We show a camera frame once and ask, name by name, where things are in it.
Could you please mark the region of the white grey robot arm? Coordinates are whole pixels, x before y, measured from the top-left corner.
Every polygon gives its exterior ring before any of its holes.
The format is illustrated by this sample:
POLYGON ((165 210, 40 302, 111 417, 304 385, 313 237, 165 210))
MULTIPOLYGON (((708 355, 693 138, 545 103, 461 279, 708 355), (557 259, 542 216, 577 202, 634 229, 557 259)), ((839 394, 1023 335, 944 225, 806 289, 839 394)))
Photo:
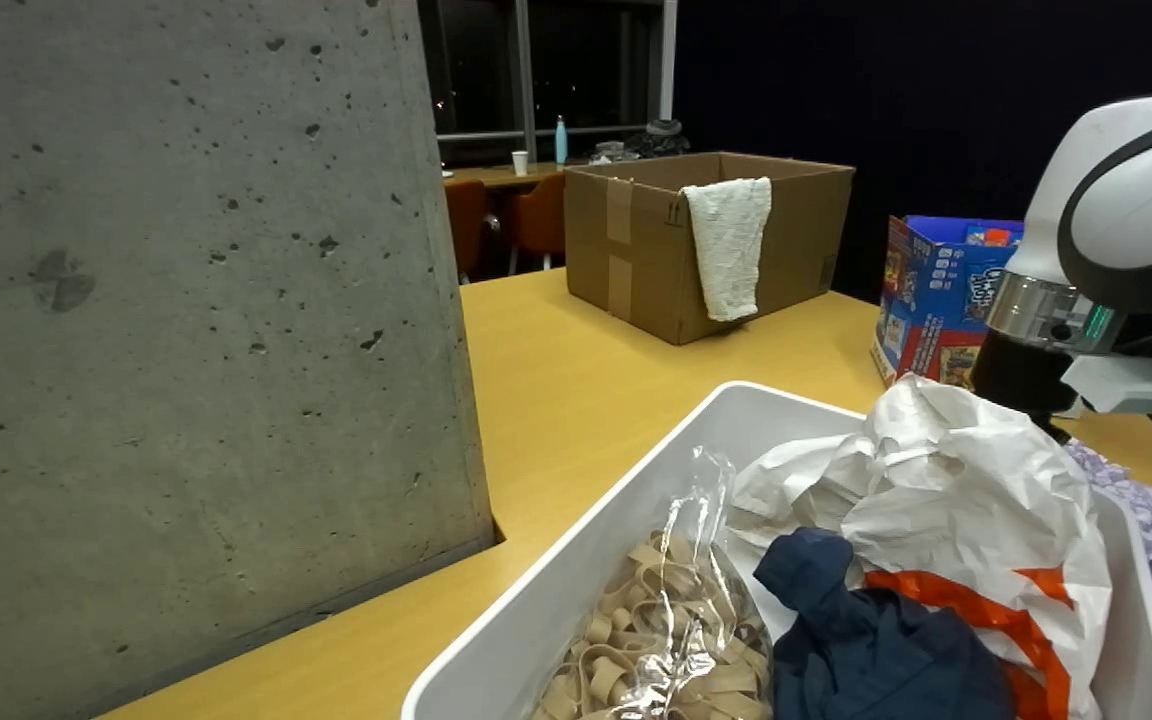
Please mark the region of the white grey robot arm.
POLYGON ((1152 419, 1152 97, 1099 103, 1058 143, 973 390, 1035 426, 1076 410, 1152 419))

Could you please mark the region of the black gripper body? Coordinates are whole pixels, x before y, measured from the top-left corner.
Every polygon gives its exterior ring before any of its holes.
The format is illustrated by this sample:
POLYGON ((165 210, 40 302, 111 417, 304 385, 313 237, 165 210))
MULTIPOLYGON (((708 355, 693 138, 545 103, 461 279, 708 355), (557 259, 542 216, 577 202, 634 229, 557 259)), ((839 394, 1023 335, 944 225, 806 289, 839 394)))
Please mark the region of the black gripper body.
POLYGON ((973 394, 1023 414, 1050 436, 1058 414, 1068 414, 1076 394, 1064 385, 1068 355, 990 331, 973 370, 973 394))

